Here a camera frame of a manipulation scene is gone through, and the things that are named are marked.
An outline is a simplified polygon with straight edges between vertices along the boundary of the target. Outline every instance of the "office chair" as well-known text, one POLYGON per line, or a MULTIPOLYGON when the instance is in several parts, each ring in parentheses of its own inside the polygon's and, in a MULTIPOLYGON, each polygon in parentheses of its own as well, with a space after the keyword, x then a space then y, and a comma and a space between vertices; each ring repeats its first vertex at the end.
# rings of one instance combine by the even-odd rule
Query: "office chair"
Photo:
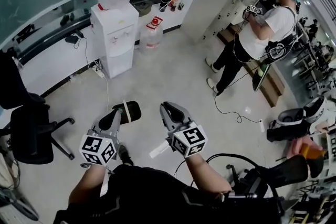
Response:
POLYGON ((51 136, 64 124, 74 124, 74 119, 50 123, 50 106, 42 97, 27 92, 14 61, 0 52, 0 63, 6 65, 0 71, 0 81, 4 82, 4 86, 0 87, 0 105, 4 109, 19 106, 11 114, 10 129, 0 130, 0 136, 11 135, 14 157, 22 163, 47 164, 54 159, 54 144, 69 159, 74 159, 74 155, 67 153, 51 136))
POLYGON ((273 167, 245 170, 244 178, 239 179, 235 167, 227 165, 227 169, 232 169, 235 186, 233 190, 237 194, 257 194, 263 198, 267 192, 266 182, 272 183, 274 188, 291 185, 306 181, 308 178, 308 166, 306 159, 302 155, 296 155, 285 162, 273 167))

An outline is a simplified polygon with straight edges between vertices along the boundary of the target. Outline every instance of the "man in white t-shirt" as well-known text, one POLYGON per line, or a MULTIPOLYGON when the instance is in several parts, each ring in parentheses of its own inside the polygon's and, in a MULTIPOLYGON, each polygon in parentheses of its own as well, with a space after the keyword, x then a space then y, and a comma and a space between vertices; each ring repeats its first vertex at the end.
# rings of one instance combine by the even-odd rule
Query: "man in white t-shirt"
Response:
POLYGON ((296 24, 296 2, 298 0, 279 0, 280 7, 269 10, 263 16, 246 15, 249 22, 244 29, 235 35, 235 39, 227 44, 220 57, 212 63, 206 63, 217 73, 225 66, 218 84, 211 78, 207 83, 217 95, 220 95, 235 79, 244 63, 251 59, 260 59, 265 55, 265 48, 270 41, 280 41, 292 34, 296 24))

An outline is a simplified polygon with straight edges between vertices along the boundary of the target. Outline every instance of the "shoe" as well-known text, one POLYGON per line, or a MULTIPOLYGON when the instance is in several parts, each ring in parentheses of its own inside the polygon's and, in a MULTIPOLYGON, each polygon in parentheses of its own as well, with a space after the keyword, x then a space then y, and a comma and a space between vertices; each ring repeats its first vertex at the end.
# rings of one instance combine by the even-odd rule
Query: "shoe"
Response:
POLYGON ((118 154, 123 164, 130 164, 131 166, 134 165, 128 153, 128 150, 124 145, 120 145, 118 154))
POLYGON ((209 59, 209 57, 205 58, 205 62, 208 66, 210 66, 210 68, 212 69, 212 71, 214 71, 215 73, 218 73, 219 70, 217 70, 216 68, 214 68, 213 62, 209 59))
POLYGON ((206 79, 206 82, 208 83, 209 87, 210 87, 216 94, 218 94, 216 83, 214 83, 214 81, 213 81, 211 78, 207 78, 207 79, 206 79))

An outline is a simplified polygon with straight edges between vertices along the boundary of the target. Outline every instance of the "white t-shirt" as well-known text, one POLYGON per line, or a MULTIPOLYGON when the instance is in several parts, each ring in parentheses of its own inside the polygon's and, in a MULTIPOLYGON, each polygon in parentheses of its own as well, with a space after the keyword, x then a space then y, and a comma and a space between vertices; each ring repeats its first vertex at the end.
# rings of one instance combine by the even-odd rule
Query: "white t-shirt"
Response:
POLYGON ((269 10, 265 15, 256 16, 256 21, 261 25, 266 22, 274 35, 270 39, 260 40, 254 34, 251 25, 247 24, 239 33, 242 47, 253 59, 262 57, 269 41, 280 41, 292 33, 291 29, 294 29, 295 23, 293 12, 285 7, 277 7, 269 10))

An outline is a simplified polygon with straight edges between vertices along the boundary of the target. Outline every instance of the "white shoe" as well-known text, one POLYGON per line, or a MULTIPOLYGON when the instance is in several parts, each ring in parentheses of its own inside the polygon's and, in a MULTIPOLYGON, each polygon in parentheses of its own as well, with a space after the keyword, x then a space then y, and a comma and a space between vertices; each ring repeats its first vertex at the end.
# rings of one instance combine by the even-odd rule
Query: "white shoe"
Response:
POLYGON ((216 83, 214 83, 214 81, 213 81, 211 78, 207 78, 207 79, 206 79, 206 82, 208 83, 209 87, 210 87, 216 94, 218 94, 216 83))
POLYGON ((210 68, 212 69, 212 71, 214 71, 215 73, 218 73, 219 70, 217 70, 216 68, 214 68, 213 62, 209 59, 209 57, 205 58, 205 62, 208 66, 210 66, 210 68))

